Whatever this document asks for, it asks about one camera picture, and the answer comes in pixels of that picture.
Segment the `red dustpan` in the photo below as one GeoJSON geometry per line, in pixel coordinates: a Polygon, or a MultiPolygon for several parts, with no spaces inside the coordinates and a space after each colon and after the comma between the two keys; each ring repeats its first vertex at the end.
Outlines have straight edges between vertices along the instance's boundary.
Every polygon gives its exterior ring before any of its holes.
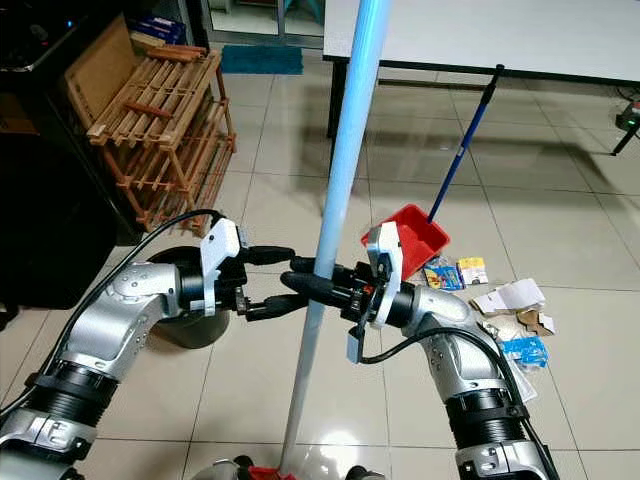
{"type": "MultiPolygon", "coordinates": [[[[433,203],[433,207],[431,207],[431,213],[427,215],[416,205],[409,204],[384,221],[396,222],[398,227],[398,235],[400,237],[400,244],[402,245],[402,254],[404,256],[402,261],[403,280],[408,279],[411,275],[416,273],[418,269],[425,264],[425,262],[435,257],[444,248],[444,246],[451,241],[449,235],[447,235],[438,224],[434,223],[433,218],[440,208],[440,204],[449,189],[449,185],[451,185],[453,177],[460,166],[460,162],[462,162],[462,158],[464,157],[467,148],[469,148],[469,145],[471,144],[473,134],[475,133],[476,128],[478,128],[478,124],[484,115],[487,105],[489,105],[489,101],[496,89],[498,77],[503,70],[504,65],[496,65],[496,72],[493,75],[491,82],[489,82],[482,93],[480,104],[478,105],[476,113],[474,114],[473,119],[462,138],[460,148],[449,167],[447,176],[442,182],[438,196],[433,203]]],[[[369,234],[366,234],[360,239],[362,244],[365,246],[367,244],[367,238],[369,238],[369,234]]]]}
{"type": "MultiPolygon", "coordinates": [[[[396,222],[402,245],[402,279],[416,273],[425,262],[435,257],[451,241],[449,235],[435,223],[427,222],[427,214],[417,205],[409,204],[384,222],[396,222]]],[[[369,234],[360,241],[366,246],[369,234]]]]}

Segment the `white table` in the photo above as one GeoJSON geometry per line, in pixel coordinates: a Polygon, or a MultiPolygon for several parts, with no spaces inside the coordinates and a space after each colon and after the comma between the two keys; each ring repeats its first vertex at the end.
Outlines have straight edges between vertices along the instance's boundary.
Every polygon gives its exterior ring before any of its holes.
{"type": "MultiPolygon", "coordinates": [[[[358,0],[326,0],[329,136],[342,104],[358,0]]],[[[381,66],[640,84],[639,0],[393,0],[381,66]]]]}

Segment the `silver robot arm segment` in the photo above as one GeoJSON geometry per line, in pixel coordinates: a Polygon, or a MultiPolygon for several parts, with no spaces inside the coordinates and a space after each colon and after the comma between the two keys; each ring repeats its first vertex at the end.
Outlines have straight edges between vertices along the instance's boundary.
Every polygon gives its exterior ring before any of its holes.
{"type": "Polygon", "coordinates": [[[66,480],[97,436],[96,425],[145,345],[151,327],[178,315],[178,269],[132,264],[78,318],[51,375],[0,429],[0,478],[66,480]]]}
{"type": "MultiPolygon", "coordinates": [[[[460,298],[418,285],[414,315],[403,334],[411,337],[441,327],[472,333],[499,353],[493,338],[480,328],[477,313],[460,298]]],[[[458,451],[461,479],[531,478],[547,480],[536,445],[526,439],[517,408],[498,368],[464,338],[439,334],[420,341],[458,451]]]]}

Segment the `light blue pole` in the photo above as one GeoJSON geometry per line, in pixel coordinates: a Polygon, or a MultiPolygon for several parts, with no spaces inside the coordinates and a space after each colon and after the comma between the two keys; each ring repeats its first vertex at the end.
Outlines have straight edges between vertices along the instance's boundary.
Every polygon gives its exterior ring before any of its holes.
{"type": "MultiPolygon", "coordinates": [[[[360,1],[316,252],[314,273],[320,277],[331,278],[336,263],[390,10],[391,0],[360,1]]],[[[291,456],[298,435],[323,314],[324,305],[309,302],[280,460],[280,473],[283,475],[291,473],[291,456]]]]}

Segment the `black trash bin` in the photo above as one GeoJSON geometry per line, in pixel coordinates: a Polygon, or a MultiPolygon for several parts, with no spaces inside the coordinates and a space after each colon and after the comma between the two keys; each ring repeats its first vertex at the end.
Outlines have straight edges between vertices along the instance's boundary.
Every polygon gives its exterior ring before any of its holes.
{"type": "MultiPolygon", "coordinates": [[[[181,274],[199,272],[200,249],[175,247],[157,253],[149,259],[153,263],[172,263],[181,274]]],[[[211,345],[227,330],[229,311],[218,311],[205,316],[203,311],[184,312],[174,318],[162,320],[154,326],[161,335],[184,348],[202,348],[211,345]]]]}

